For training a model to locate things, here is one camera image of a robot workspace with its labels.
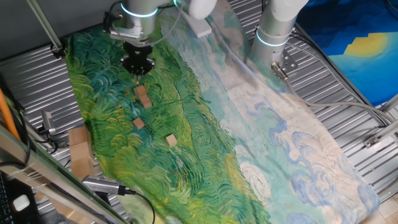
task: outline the metal pole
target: metal pole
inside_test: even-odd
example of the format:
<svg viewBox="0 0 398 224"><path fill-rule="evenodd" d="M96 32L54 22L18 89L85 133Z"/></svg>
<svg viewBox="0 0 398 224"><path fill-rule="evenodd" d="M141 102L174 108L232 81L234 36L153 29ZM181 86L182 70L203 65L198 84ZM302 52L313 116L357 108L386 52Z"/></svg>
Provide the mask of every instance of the metal pole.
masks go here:
<svg viewBox="0 0 398 224"><path fill-rule="evenodd" d="M113 223L128 223L44 149L36 146L37 151L30 152L28 168L19 170L4 166L0 169L95 222L106 224L105 217ZM0 161L23 163L26 152L26 146L0 126Z"/></svg>
<svg viewBox="0 0 398 224"><path fill-rule="evenodd" d="M57 50L62 49L62 43L61 43L60 39L58 39L56 33L52 29L50 22L47 20L44 12L40 8L37 1L36 0L26 0L26 1L29 4L32 11L34 12L34 14L36 15L39 22L41 23L42 27L44 28L44 31L49 36L53 45L57 48Z"/></svg>

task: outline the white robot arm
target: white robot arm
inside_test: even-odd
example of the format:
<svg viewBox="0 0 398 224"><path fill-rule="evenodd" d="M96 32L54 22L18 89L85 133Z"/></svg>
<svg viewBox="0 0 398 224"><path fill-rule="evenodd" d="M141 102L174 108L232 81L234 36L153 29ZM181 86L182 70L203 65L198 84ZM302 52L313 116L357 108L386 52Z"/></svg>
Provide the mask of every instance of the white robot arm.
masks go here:
<svg viewBox="0 0 398 224"><path fill-rule="evenodd" d="M256 31L252 50L254 55L271 68L281 62L283 50L295 24L296 17L308 0L270 0Z"/></svg>
<svg viewBox="0 0 398 224"><path fill-rule="evenodd" d="M155 42L149 40L150 34L155 30L158 7L174 5L180 10L177 20L182 10L199 20L212 12L217 0L122 0L119 2L123 10L122 14L114 16L111 12L105 12L104 30L112 39L124 41L123 48L127 55L121 59L123 67L131 74L145 75L155 65L155 62L147 56L152 53L152 46L162 40ZM114 20L120 17L122 26L116 27Z"/></svg>

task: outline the green painted fabric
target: green painted fabric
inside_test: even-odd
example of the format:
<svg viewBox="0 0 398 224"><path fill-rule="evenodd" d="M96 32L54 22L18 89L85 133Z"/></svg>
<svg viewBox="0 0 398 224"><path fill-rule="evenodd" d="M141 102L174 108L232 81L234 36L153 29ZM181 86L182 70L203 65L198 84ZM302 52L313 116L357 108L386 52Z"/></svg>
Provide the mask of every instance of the green painted fabric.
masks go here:
<svg viewBox="0 0 398 224"><path fill-rule="evenodd" d="M160 37L160 29L155 34ZM122 43L102 27L75 34L69 49L73 91L105 176L139 188L162 217L268 223L269 215L239 171L234 140L220 128L195 75L170 44L154 47L155 69L139 81L119 64ZM133 90L139 85L146 87L153 107L142 107ZM145 123L141 130L132 124L136 118ZM178 141L174 147L165 140L170 134ZM139 207L132 209L140 213ZM152 218L150 211L141 212L147 222ZM143 222L144 216L135 215Z"/></svg>
<svg viewBox="0 0 398 224"><path fill-rule="evenodd" d="M154 40L176 12L157 16ZM139 80L101 27L69 38L73 91L104 175L143 193L156 223L346 224L376 211L378 196L325 127L252 56L227 0L207 21L213 32L201 39L178 21ZM153 107L142 107L139 85ZM152 221L141 198L118 199L135 223Z"/></svg>

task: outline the yellow shape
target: yellow shape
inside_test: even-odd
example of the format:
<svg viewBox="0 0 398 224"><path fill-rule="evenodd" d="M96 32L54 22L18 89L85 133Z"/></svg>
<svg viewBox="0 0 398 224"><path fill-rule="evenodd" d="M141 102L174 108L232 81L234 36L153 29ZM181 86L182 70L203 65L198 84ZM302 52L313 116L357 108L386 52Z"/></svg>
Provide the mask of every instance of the yellow shape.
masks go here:
<svg viewBox="0 0 398 224"><path fill-rule="evenodd" d="M369 34L368 37L357 37L347 46L344 54L357 57L372 57L380 54L386 48L387 35L385 33Z"/></svg>

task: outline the metal grate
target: metal grate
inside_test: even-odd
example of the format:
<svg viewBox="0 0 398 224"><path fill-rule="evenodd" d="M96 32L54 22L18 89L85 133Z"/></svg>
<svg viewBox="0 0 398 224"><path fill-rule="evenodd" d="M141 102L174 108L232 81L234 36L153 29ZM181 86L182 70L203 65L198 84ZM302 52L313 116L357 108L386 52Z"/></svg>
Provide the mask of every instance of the metal grate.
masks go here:
<svg viewBox="0 0 398 224"><path fill-rule="evenodd" d="M241 21L249 41L252 42L261 16L261 1L229 2ZM358 92L354 90L355 87L351 87L350 82L333 66L324 62L320 53L308 44L291 38L286 51L298 64L296 70L288 73L290 82L304 100L312 103L366 102L355 94ZM382 109L398 119L398 96L395 97L395 101L386 103ZM398 187L385 190L394 181L398 182L398 139L395 140L392 136L391 133L394 132L383 135L379 143L367 148L364 144L366 140L374 135L380 136L384 132L382 123L373 113L355 106L311 108L311 110L336 140L349 162L379 194L381 200L398 191Z"/></svg>
<svg viewBox="0 0 398 224"><path fill-rule="evenodd" d="M1 62L0 73L4 75L15 99L25 108L25 118L33 127L39 128L42 125L40 111L51 112L57 133L65 132L56 137L57 142L69 143L67 131L84 125L73 94L66 61L55 58L50 46ZM58 149L53 157L64 166L70 160L69 148ZM102 176L96 158L94 167L97 175ZM66 168L70 171L70 162ZM115 195L109 195L109 201L116 212L127 218L126 211ZM44 220L49 219L46 215L51 217L55 212L47 198L37 202L37 208Z"/></svg>

